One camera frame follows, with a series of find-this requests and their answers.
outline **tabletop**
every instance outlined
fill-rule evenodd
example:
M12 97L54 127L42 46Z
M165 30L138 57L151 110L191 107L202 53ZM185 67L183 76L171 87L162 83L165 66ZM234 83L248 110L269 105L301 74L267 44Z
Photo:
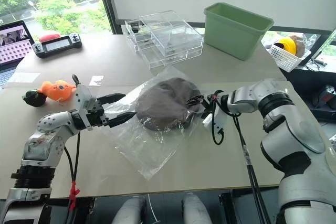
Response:
M92 75L104 75L101 86L91 87L97 96L127 93L160 71L148 70L123 36L103 37L101 40L104 43L95 44L98 49L88 46L88 38L83 36L83 48L68 52L68 55L64 53L46 61L29 55L17 71L39 72L36 80L32 83L10 83L0 91L0 198L6 198L14 184L10 175L20 166L24 143L34 132L36 122L46 114L74 108L72 102L58 103L51 100L39 108L28 106L21 99L28 87L39 86L44 80L62 78L70 82L71 73L74 72L83 84L88 84ZM240 61L205 45L201 56L174 66L203 90L233 91L263 78L281 79L281 87L287 89L294 103L308 118L318 123L292 85L282 81L283 75L261 46L258 46L251 59ZM261 115L258 112L244 114L240 117L240 124L260 186L277 185L282 173L273 168L260 150L260 141L266 135L262 130ZM79 197L249 187L245 161L233 122L227 123L225 132L223 144L217 146L210 132L202 125L197 127L191 139L176 151L161 170L146 180L114 148L111 138L101 128L83 131L76 180L81 190ZM70 138L66 145L74 156L76 137ZM51 197L68 197L70 181L69 164L63 155L52 182Z

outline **green storage basket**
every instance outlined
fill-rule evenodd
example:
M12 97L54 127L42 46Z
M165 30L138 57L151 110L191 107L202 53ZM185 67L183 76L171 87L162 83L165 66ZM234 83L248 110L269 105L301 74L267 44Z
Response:
M226 3L204 9L205 43L238 59L251 57L274 21Z

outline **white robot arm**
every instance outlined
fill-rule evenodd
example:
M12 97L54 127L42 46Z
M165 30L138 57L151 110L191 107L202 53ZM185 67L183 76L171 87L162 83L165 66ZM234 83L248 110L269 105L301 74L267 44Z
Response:
M208 99L217 101L217 127L225 124L227 114L259 110L263 116L268 134L260 145L262 153L275 169L285 174L279 185L277 224L336 223L336 178L325 159L319 130L277 88L275 81L267 79L231 94L219 92ZM212 114L203 123L208 129L213 127ZM223 128L217 127L219 134Z
M102 105L116 102L125 95L117 93L96 99L75 75L73 79L77 87L74 96L77 110L49 114L38 121L35 133L24 146L21 167L11 176L16 182L9 191L0 223L49 223L51 208L46 202L66 141L81 130L92 130L94 126L114 127L135 115L135 112L127 112L108 119Z

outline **yellow object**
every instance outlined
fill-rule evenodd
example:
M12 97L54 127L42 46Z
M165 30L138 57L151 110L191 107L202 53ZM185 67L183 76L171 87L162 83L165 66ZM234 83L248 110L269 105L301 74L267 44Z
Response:
M284 50L290 52L292 55L296 55L296 45L294 40L291 38L282 38L278 42L283 44Z
M72 90L76 86L67 83L66 81L56 81L52 84L50 81L45 81L37 92L44 94L45 96L55 101L66 101L72 94Z

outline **game controller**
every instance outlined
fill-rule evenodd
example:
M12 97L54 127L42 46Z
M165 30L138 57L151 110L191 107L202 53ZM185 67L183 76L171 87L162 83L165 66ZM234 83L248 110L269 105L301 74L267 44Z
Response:
M35 43L32 48L39 58L46 58L58 52L62 52L71 48L80 48L82 41L78 33L71 33L57 39L52 39L42 43Z

